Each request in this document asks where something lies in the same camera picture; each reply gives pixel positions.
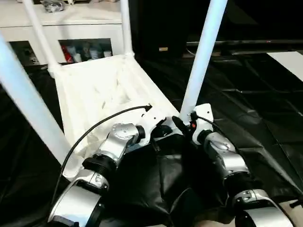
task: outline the black plastic sheet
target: black plastic sheet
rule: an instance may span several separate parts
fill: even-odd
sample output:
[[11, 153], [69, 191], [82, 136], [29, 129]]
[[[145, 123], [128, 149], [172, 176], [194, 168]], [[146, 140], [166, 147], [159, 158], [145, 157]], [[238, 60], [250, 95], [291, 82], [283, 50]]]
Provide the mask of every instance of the black plastic sheet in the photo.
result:
[[[138, 62], [180, 109], [192, 59]], [[45, 70], [31, 70], [31, 79], [62, 125], [54, 80]], [[303, 191], [302, 97], [303, 82], [266, 54], [213, 58], [199, 96], [198, 104], [212, 105], [215, 122], [276, 201]], [[0, 210], [7, 214], [0, 225], [42, 226], [60, 166], [3, 90], [0, 99]], [[101, 226], [229, 222], [224, 188], [209, 174], [213, 167], [207, 157], [181, 136], [158, 146], [160, 151], [147, 146], [125, 156], [110, 185]], [[60, 191], [66, 184], [62, 181]]]

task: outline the black cable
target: black cable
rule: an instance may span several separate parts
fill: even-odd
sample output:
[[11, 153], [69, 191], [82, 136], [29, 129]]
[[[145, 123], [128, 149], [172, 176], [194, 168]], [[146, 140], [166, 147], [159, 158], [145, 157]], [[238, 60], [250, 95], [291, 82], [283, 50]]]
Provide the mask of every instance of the black cable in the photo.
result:
[[94, 124], [93, 126], [91, 126], [76, 142], [75, 144], [72, 146], [72, 148], [70, 149], [70, 151], [68, 152], [67, 156], [65, 157], [65, 160], [63, 161], [62, 163], [62, 166], [61, 166], [61, 170], [60, 170], [60, 175], [59, 175], [59, 178], [57, 180], [57, 184], [56, 184], [56, 187], [54, 189], [54, 192], [53, 192], [53, 197], [52, 197], [52, 202], [51, 202], [51, 209], [54, 205], [54, 201], [55, 201], [55, 198], [56, 198], [56, 194], [57, 194], [57, 190], [58, 190], [58, 186], [59, 186], [59, 183], [60, 183], [60, 179], [61, 179], [61, 176], [63, 174], [63, 171], [65, 169], [65, 166], [67, 164], [67, 161], [68, 159], [70, 158], [70, 156], [72, 155], [73, 151], [75, 150], [75, 148], [77, 147], [77, 145], [91, 132], [93, 131], [97, 126], [99, 126], [100, 124], [122, 114], [122, 113], [125, 113], [125, 112], [128, 112], [128, 111], [131, 111], [131, 110], [136, 110], [136, 109], [145, 109], [146, 111], [149, 111], [151, 109], [151, 105], [142, 105], [142, 106], [136, 106], [136, 107], [132, 107], [132, 108], [128, 108], [126, 110], [122, 110], [118, 113], [115, 113], [101, 121], [99, 121], [98, 123]]

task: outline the white shelf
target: white shelf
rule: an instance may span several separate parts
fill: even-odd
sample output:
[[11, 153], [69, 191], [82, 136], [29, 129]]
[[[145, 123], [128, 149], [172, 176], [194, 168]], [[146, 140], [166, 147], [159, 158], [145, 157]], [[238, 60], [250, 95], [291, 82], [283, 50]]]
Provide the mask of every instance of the white shelf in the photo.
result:
[[[120, 2], [66, 5], [64, 11], [47, 13], [42, 5], [35, 5], [44, 26], [121, 24]], [[31, 26], [24, 5], [15, 0], [0, 0], [0, 27]]]

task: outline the white metal pole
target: white metal pole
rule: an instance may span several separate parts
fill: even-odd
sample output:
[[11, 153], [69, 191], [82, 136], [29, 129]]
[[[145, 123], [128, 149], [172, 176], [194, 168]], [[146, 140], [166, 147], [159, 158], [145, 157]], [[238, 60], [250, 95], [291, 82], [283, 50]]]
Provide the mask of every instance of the white metal pole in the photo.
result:
[[25, 6], [25, 9], [27, 11], [27, 15], [33, 25], [33, 29], [36, 33], [36, 36], [40, 42], [41, 49], [44, 52], [44, 55], [46, 57], [49, 70], [51, 72], [51, 75], [53, 73], [53, 70], [60, 67], [60, 64], [56, 61], [56, 58], [52, 52], [52, 49], [47, 41], [47, 38], [43, 32], [43, 27], [39, 21], [39, 18], [35, 12], [34, 4], [32, 0], [23, 0], [23, 4]]
[[[32, 81], [0, 34], [0, 83], [60, 164], [71, 146]], [[68, 166], [78, 165], [72, 156]]]
[[128, 0], [121, 0], [124, 54], [134, 55]]
[[197, 103], [227, 1], [228, 0], [210, 1], [198, 50], [181, 107], [180, 118], [184, 122], [189, 121], [188, 114], [193, 111]]

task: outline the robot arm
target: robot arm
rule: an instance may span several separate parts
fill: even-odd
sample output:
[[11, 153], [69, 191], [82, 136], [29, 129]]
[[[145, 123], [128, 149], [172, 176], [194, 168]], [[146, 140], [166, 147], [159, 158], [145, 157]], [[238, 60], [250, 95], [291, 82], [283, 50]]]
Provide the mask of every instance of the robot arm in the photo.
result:
[[148, 144], [150, 133], [165, 118], [153, 107], [137, 126], [115, 124], [95, 154], [83, 161], [83, 169], [54, 205], [48, 222], [70, 227], [98, 226], [104, 209], [103, 196], [125, 150], [137, 143], [142, 146]]
[[210, 105], [197, 106], [191, 113], [195, 126], [192, 140], [204, 146], [204, 151], [215, 164], [229, 195], [227, 207], [234, 210], [237, 227], [293, 227], [291, 220], [270, 199], [261, 184], [250, 173], [244, 159], [223, 135], [214, 132]]

